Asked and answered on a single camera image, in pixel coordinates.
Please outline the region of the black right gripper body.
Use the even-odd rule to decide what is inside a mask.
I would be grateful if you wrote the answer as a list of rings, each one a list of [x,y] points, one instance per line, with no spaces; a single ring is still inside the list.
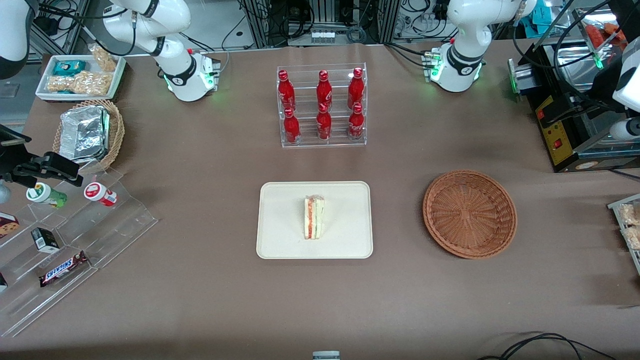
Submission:
[[[31,160],[25,144],[31,141],[29,136],[16,132],[7,126],[0,126],[0,175],[4,181],[11,181],[13,171]]]

